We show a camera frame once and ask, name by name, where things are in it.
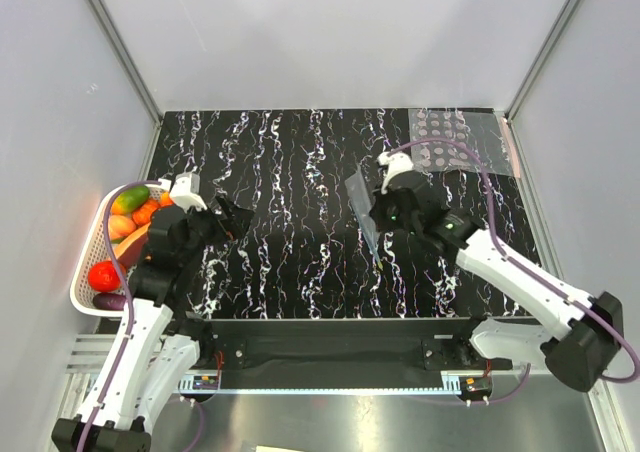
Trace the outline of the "peach toy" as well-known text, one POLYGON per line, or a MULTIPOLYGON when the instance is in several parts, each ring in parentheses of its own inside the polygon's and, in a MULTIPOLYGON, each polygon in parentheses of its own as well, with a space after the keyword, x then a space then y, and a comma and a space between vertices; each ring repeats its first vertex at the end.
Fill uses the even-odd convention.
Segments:
POLYGON ((124 215, 111 215, 107 222, 108 236, 111 242, 124 240, 136 229, 136 223, 124 215))

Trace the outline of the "left connector board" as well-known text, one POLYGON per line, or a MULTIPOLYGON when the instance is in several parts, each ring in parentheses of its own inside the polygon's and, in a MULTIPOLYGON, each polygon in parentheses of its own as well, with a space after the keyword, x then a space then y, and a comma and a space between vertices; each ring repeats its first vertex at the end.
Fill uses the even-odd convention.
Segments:
POLYGON ((213 371, 198 373, 193 376, 194 390, 218 390, 220 388, 221 373, 213 371))

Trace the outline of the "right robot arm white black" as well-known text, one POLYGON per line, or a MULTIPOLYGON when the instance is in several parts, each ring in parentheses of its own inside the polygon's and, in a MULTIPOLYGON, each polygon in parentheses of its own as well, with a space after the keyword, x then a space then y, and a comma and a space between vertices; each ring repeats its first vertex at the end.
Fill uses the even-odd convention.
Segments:
POLYGON ((523 306, 536 325, 475 319, 454 343, 466 368, 507 359, 546 368, 569 388, 588 392, 621 349, 623 308, 608 292, 570 286, 493 239, 469 213, 442 206, 416 171, 388 172, 369 212, 380 232, 402 230, 428 252, 480 277, 523 306))

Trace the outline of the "clear zip bag blue zipper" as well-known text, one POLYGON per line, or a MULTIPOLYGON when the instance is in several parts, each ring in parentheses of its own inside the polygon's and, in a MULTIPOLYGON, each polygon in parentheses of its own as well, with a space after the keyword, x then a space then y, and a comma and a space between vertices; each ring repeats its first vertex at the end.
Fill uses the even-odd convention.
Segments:
POLYGON ((376 229, 374 220, 369 215, 373 205, 360 166, 357 166, 355 173, 345 180, 345 186, 350 206, 374 263, 379 269, 382 269, 383 265, 378 251, 380 233, 376 229))

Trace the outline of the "right connector board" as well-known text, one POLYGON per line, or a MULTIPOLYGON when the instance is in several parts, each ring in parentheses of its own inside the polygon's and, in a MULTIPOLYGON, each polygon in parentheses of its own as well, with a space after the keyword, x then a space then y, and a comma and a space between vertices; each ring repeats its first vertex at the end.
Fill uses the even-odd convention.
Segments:
POLYGON ((490 397, 493 391, 493 380, 490 375, 467 376, 461 379, 461 392, 471 400, 490 397))

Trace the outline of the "clear bags pink dots stack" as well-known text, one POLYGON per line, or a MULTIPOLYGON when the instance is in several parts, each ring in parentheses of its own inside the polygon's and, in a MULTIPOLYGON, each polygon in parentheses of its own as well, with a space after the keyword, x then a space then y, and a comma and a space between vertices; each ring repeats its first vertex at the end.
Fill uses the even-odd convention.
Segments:
POLYGON ((411 141, 431 139, 413 146, 408 152, 417 169, 477 172, 479 168, 469 154, 448 143, 454 141, 473 151, 486 172, 515 178, 521 176, 514 139, 502 114, 491 109, 412 108, 408 118, 411 141))

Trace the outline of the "red tomato toy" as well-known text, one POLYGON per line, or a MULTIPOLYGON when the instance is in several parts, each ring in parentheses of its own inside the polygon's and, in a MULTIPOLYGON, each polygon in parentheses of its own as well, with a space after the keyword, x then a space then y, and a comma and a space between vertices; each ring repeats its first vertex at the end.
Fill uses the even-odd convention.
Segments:
POLYGON ((120 276, 109 260, 94 264, 88 272, 87 281, 99 293, 111 293, 121 287, 120 276))

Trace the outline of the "orange pumpkin toy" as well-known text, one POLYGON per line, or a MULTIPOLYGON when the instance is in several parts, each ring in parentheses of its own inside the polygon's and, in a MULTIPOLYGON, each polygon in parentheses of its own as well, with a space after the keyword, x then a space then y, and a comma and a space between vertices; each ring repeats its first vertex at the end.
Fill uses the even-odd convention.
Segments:
POLYGON ((155 199, 148 199, 139 208, 132 212, 131 218, 138 227, 147 225, 151 221, 153 213, 160 208, 155 199))

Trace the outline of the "connector board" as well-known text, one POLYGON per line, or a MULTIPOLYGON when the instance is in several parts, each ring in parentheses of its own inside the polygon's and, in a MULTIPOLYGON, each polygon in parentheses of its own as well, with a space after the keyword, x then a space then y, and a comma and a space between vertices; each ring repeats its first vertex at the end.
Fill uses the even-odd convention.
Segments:
POLYGON ((467 376, 461 379, 461 392, 471 400, 490 397, 493 391, 493 380, 490 375, 467 376))
POLYGON ((213 371, 198 373, 193 376, 194 390, 218 390, 220 388, 221 373, 213 371))

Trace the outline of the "red pepper toy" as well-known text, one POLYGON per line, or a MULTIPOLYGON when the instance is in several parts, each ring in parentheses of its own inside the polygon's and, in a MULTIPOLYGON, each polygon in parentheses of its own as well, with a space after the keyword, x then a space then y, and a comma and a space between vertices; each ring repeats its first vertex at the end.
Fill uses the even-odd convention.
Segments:
POLYGON ((171 206, 173 201, 171 200, 168 192, 163 192, 158 200, 159 206, 161 208, 171 206))

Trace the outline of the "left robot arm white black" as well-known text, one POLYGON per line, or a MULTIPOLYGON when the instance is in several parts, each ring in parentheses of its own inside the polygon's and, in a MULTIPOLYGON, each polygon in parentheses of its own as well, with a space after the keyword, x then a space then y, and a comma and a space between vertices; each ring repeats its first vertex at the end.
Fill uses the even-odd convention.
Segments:
POLYGON ((215 358, 211 325, 192 312, 191 287, 209 246, 241 239, 254 213, 224 196, 214 209, 156 210, 125 282, 121 326, 98 379, 72 418, 56 421, 59 451, 148 451, 162 409, 191 368, 215 358))

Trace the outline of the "green orange mango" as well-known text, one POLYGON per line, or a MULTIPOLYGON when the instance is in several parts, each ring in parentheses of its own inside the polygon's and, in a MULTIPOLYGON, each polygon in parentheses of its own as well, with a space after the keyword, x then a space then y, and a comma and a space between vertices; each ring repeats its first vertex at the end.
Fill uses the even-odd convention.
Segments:
POLYGON ((110 208, 112 215, 128 215, 141 207, 150 197, 146 185, 137 185, 119 194, 110 208))

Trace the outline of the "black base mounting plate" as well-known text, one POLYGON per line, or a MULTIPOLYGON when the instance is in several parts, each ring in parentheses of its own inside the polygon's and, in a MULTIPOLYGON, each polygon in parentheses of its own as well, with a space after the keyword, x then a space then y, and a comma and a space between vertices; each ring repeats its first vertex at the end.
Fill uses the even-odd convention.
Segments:
POLYGON ((160 374, 220 368, 224 389, 408 389, 444 373, 547 369, 559 341, 531 319, 139 321, 114 341, 109 387, 143 376, 157 342, 169 356, 160 374))

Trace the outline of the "purple eggplant toy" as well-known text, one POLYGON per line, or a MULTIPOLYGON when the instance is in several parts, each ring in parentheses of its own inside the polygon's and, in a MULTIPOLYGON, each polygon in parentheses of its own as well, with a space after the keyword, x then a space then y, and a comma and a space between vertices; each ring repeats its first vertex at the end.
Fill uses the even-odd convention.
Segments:
POLYGON ((126 297, 117 293, 98 293, 92 299, 94 307, 103 311, 122 311, 126 297))

